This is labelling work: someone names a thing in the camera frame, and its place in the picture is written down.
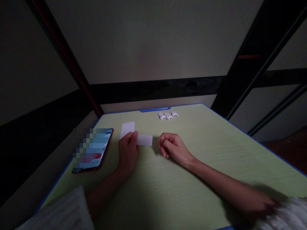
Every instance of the blue table edge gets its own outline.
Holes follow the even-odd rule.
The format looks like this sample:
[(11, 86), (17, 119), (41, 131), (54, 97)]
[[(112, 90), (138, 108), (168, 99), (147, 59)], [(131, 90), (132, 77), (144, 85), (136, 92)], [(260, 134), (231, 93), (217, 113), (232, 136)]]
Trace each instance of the blue table edge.
[[(163, 108), (154, 108), (154, 109), (147, 109), (147, 110), (133, 110), (133, 111), (127, 111), (127, 112), (135, 112), (135, 111), (140, 111), (140, 112), (153, 112), (153, 111), (161, 111), (161, 110), (169, 110), (172, 107), (180, 107), (180, 106), (186, 106), (186, 105), (176, 105), (176, 106), (171, 106), (171, 107), (163, 107)], [(211, 111), (213, 111), (214, 113), (216, 113), (217, 115), (219, 115), (217, 112), (215, 112), (214, 110), (212, 110), (210, 107), (206, 106), (207, 108), (209, 108)], [(94, 128), (96, 127), (96, 125), (98, 124), (98, 122), (100, 121), (100, 119), (104, 116), (102, 115), (98, 121), (96, 122), (96, 124), (94, 125)], [(219, 115), (221, 118), (223, 118), (224, 120), (228, 121), (230, 124), (232, 124), (233, 126), (235, 126), (238, 130), (240, 130), (241, 132), (245, 133), (243, 130), (241, 130), (240, 128), (238, 128), (236, 125), (234, 125), (233, 123), (231, 123), (229, 120), (227, 120), (226, 118), (222, 117), (221, 115)], [(275, 156), (277, 156), (278, 158), (282, 159), (284, 162), (286, 162), (288, 165), (290, 165), (292, 168), (296, 169), (298, 172), (300, 172), (301, 174), (303, 174), (304, 176), (307, 177), (307, 175), (305, 173), (303, 173), (301, 170), (299, 170), (298, 168), (296, 168), (295, 166), (293, 166), (292, 164), (290, 164), (289, 162), (287, 162), (285, 159), (283, 159), (282, 157), (280, 157), (279, 155), (277, 155), (276, 153), (274, 153), (273, 151), (271, 151), (270, 149), (268, 149), (266, 146), (264, 146), (262, 143), (260, 143), (259, 141), (257, 141), (256, 139), (254, 139), (252, 136), (248, 135), (247, 133), (245, 133), (247, 136), (249, 136), (250, 138), (252, 138), (254, 141), (256, 141), (258, 144), (262, 145), (263, 147), (265, 147), (267, 150), (269, 150), (271, 153), (273, 153)], [(54, 189), (54, 187), (56, 186), (56, 184), (58, 183), (58, 181), (60, 180), (60, 178), (62, 177), (62, 175), (64, 174), (64, 172), (66, 171), (66, 169), (68, 168), (68, 166), (70, 165), (70, 163), (72, 162), (73, 159), (71, 159), (69, 161), (69, 163), (65, 166), (64, 170), (62, 171), (62, 173), (60, 174), (60, 176), (58, 177), (58, 179), (55, 181), (55, 183), (52, 185), (51, 189), (49, 190), (49, 192), (46, 194), (46, 196), (44, 197), (44, 199), (42, 200), (42, 202), (39, 204), (38, 208), (35, 210), (35, 212), (33, 213), (32, 216), (34, 216), (41, 208), (41, 206), (43, 205), (43, 203), (46, 201), (47, 197), (50, 195), (51, 191)], [(250, 227), (249, 224), (247, 223), (240, 223), (238, 225), (235, 226), (228, 226), (228, 227), (224, 227), (224, 228), (219, 228), (216, 230), (238, 230), (238, 229), (246, 229)]]

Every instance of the table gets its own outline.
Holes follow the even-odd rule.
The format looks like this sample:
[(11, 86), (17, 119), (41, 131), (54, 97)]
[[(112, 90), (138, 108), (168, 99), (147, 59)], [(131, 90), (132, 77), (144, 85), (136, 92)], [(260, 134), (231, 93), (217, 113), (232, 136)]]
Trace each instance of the table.
[(153, 146), (140, 146), (133, 175), (97, 218), (96, 229), (218, 229), (243, 221), (202, 180), (163, 158), (158, 148), (163, 132), (179, 134), (199, 160), (277, 199), (306, 196), (306, 175), (207, 106), (176, 106), (161, 112), (171, 110), (179, 117), (161, 121), (159, 111), (103, 115), (95, 128), (113, 128), (114, 133), (101, 169), (72, 174), (70, 162), (41, 207), (80, 185), (88, 192), (115, 170), (121, 126), (130, 121), (135, 121), (139, 134), (153, 135)]

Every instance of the small white paper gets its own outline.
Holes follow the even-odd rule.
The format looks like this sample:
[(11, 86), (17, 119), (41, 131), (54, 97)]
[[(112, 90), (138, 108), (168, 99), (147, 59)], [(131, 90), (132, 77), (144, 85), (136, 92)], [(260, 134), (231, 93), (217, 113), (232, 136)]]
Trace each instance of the small white paper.
[(122, 124), (122, 130), (119, 139), (122, 139), (127, 133), (130, 132), (134, 132), (134, 121)]
[(158, 113), (158, 116), (161, 120), (163, 120), (163, 118), (166, 118), (166, 116), (163, 113)]
[(139, 135), (137, 139), (137, 145), (152, 146), (153, 136), (150, 135)]
[(173, 118), (173, 116), (172, 116), (172, 115), (170, 115), (170, 114), (168, 114), (168, 113), (165, 113), (165, 116), (166, 116), (166, 119), (167, 119), (167, 120), (169, 120), (169, 119)]
[(172, 116), (177, 116), (177, 117), (179, 117), (178, 113), (176, 113), (174, 110), (172, 110), (170, 113), (171, 113)]

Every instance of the hand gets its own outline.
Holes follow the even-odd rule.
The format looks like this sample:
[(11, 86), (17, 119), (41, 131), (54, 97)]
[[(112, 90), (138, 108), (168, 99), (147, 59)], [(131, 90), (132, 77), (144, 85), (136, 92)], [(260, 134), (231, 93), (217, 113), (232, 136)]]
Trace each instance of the hand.
[(163, 133), (159, 139), (159, 148), (164, 158), (171, 155), (179, 164), (187, 168), (196, 158), (188, 151), (178, 134)]
[(128, 178), (131, 176), (137, 159), (139, 146), (137, 145), (138, 132), (126, 134), (118, 142), (119, 162), (117, 170)]

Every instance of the fuzzy white sleeve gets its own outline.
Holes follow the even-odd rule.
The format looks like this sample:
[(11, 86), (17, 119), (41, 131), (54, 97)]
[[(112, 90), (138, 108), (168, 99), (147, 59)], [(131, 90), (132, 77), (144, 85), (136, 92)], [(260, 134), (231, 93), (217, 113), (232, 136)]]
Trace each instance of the fuzzy white sleeve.
[(259, 230), (307, 230), (307, 198), (288, 198), (274, 215), (256, 222)]
[(83, 187), (74, 189), (55, 203), (38, 211), (16, 230), (86, 229), (94, 230)]

